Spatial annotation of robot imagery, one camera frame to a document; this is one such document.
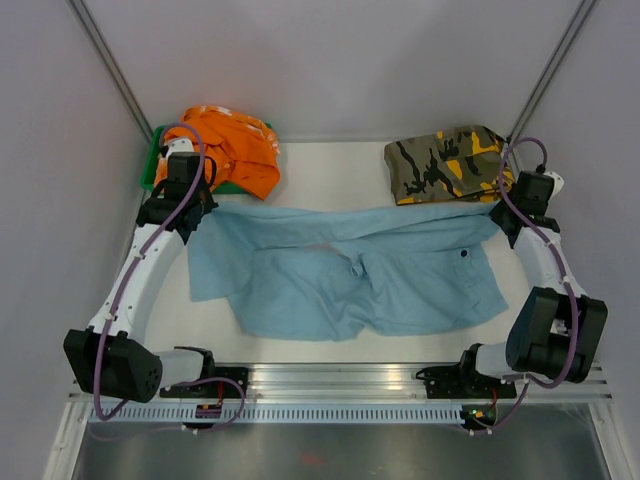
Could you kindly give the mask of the right aluminium frame post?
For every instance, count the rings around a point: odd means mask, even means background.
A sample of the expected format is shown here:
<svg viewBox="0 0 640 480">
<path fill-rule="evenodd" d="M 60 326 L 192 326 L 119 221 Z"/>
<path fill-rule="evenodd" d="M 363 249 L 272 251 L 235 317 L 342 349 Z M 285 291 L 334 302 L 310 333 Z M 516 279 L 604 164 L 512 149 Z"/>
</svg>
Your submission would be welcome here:
<svg viewBox="0 0 640 480">
<path fill-rule="evenodd" d="M 581 33 L 600 4 L 599 0 L 581 0 L 571 18 L 569 19 L 560 39 L 547 60 L 533 90 L 531 91 L 524 107 L 520 111 L 509 135 L 508 140 L 517 140 L 525 132 L 527 125 L 544 99 L 552 82 L 563 66 L 572 48 L 578 41 Z"/>
</svg>

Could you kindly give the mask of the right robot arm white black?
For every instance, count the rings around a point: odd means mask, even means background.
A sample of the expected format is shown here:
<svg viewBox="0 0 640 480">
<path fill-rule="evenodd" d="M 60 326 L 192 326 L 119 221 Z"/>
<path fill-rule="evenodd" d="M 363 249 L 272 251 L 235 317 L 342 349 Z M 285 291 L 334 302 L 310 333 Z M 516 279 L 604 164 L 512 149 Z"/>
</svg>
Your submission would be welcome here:
<svg viewBox="0 0 640 480">
<path fill-rule="evenodd" d="M 546 215 L 561 184 L 553 172 L 523 171 L 508 199 L 490 213 L 517 255 L 530 293 L 505 342 L 474 344 L 463 352 L 455 380 L 466 395 L 520 376 L 538 376 L 535 383 L 543 388 L 580 383 L 591 369 L 608 309 L 576 281 L 562 253 L 558 223 Z"/>
</svg>

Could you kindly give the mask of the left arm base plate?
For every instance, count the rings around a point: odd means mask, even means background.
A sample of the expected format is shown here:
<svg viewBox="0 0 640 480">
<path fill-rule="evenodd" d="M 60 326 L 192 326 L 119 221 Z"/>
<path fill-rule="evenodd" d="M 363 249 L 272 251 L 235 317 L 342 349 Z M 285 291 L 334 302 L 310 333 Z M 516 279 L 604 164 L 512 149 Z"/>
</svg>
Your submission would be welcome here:
<svg viewBox="0 0 640 480">
<path fill-rule="evenodd" d="M 193 385 L 173 385 L 161 389 L 159 396 L 167 399 L 240 399 L 239 390 L 245 393 L 248 385 L 247 367 L 221 366 L 203 374 Z"/>
</svg>

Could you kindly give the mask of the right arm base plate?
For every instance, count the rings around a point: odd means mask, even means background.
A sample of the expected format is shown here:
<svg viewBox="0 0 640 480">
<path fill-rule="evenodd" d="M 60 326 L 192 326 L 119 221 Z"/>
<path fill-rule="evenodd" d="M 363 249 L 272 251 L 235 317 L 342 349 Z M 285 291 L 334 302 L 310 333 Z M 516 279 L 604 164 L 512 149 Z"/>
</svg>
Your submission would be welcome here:
<svg viewBox="0 0 640 480">
<path fill-rule="evenodd" d="M 419 370 L 415 378 L 425 387 L 430 400 L 515 399 L 516 387 L 475 370 L 463 371 L 459 366 L 436 366 Z"/>
</svg>

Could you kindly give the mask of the light blue trousers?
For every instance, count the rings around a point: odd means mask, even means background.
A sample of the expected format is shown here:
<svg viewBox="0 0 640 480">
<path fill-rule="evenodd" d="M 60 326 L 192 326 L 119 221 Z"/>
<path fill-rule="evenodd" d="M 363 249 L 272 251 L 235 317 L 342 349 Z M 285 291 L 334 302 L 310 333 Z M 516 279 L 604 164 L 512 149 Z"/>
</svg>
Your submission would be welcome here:
<svg viewBox="0 0 640 480">
<path fill-rule="evenodd" d="M 484 251 L 486 204 L 354 212 L 224 203 L 188 245 L 190 296 L 226 299 L 241 329 L 278 340 L 448 333 L 507 304 Z"/>
</svg>

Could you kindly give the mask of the aluminium front rail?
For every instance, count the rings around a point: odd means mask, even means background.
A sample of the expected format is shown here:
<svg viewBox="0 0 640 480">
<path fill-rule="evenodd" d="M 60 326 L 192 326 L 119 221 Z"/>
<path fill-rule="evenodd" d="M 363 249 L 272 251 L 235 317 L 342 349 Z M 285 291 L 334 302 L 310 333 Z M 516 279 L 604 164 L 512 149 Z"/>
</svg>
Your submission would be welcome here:
<svg viewBox="0 0 640 480">
<path fill-rule="evenodd" d="M 241 363 L 251 402 L 369 403 L 425 401 L 426 386 L 416 378 L 427 363 Z M 581 383 L 545 389 L 532 383 L 531 404 L 611 403 L 613 394 L 602 367 L 595 363 Z"/>
</svg>

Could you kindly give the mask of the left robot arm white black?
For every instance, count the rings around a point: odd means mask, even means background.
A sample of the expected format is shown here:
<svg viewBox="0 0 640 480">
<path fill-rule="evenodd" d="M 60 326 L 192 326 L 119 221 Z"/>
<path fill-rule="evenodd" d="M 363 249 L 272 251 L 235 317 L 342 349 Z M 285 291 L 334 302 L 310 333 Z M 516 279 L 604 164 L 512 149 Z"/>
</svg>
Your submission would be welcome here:
<svg viewBox="0 0 640 480">
<path fill-rule="evenodd" d="M 182 384 L 205 397 L 217 386 L 212 354 L 176 346 L 153 352 L 147 327 L 165 277 L 205 215 L 216 208 L 204 162 L 187 137 L 169 141 L 167 176 L 141 206 L 132 246 L 106 300 L 63 349 L 80 389 L 94 397 L 139 403 Z"/>
</svg>

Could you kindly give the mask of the green plastic bin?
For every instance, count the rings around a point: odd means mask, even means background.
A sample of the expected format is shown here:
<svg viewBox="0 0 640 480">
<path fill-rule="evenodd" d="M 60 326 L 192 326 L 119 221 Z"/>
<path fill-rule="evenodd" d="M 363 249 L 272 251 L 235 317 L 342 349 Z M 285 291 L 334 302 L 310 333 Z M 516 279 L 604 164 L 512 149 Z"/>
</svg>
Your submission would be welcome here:
<svg viewBox="0 0 640 480">
<path fill-rule="evenodd" d="M 165 129 L 165 126 L 160 125 L 154 130 L 151 147 L 150 147 L 149 153 L 147 154 L 146 164 L 140 180 L 141 188 L 145 191 L 152 191 L 155 186 L 156 171 L 159 165 L 159 155 L 163 147 L 163 144 L 161 144 L 160 138 L 164 129 Z M 240 186 L 234 183 L 224 182 L 213 191 L 213 194 L 214 195 L 232 195 L 232 194 L 249 195 L 249 192 L 247 192 L 246 190 L 242 189 Z"/>
</svg>

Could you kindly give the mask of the left aluminium frame post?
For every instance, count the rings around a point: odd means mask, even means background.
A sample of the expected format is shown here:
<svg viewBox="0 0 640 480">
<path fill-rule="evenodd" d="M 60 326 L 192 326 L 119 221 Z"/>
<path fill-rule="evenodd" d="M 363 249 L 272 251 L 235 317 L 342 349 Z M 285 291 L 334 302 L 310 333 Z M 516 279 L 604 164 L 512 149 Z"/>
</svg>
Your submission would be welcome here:
<svg viewBox="0 0 640 480">
<path fill-rule="evenodd" d="M 146 115 L 143 113 L 129 82 L 120 68 L 116 57 L 112 53 L 108 42 L 102 34 L 97 21 L 87 5 L 87 2 L 84 0 L 68 0 L 67 5 L 89 40 L 89 43 L 91 44 L 99 61 L 105 68 L 109 79 L 115 86 L 138 130 L 141 132 L 146 142 L 151 143 L 153 139 L 153 130 L 151 125 L 147 120 Z"/>
</svg>

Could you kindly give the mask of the aluminium frame post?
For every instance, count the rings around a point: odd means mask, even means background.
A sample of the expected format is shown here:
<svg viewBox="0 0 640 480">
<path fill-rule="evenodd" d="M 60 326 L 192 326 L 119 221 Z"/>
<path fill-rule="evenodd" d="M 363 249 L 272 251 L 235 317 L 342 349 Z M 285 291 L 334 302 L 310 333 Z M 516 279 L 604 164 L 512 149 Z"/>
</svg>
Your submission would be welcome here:
<svg viewBox="0 0 640 480">
<path fill-rule="evenodd" d="M 112 53 L 108 42 L 102 34 L 97 21 L 87 5 L 87 2 L 84 0 L 68 0 L 67 5 L 89 40 L 89 43 L 91 44 L 99 61 L 105 68 L 109 79 L 115 86 L 138 130 L 141 132 L 146 142 L 151 143 L 153 139 L 153 130 L 151 125 L 147 120 L 146 115 L 143 113 L 129 82 L 120 68 L 116 57 Z"/>
<path fill-rule="evenodd" d="M 572 48 L 578 41 L 581 33 L 600 4 L 599 0 L 581 0 L 571 18 L 569 19 L 560 39 L 547 60 L 533 90 L 531 91 L 524 107 L 520 111 L 509 135 L 508 140 L 517 140 L 525 132 L 527 125 L 544 99 L 552 82 L 563 66 Z"/>
</svg>

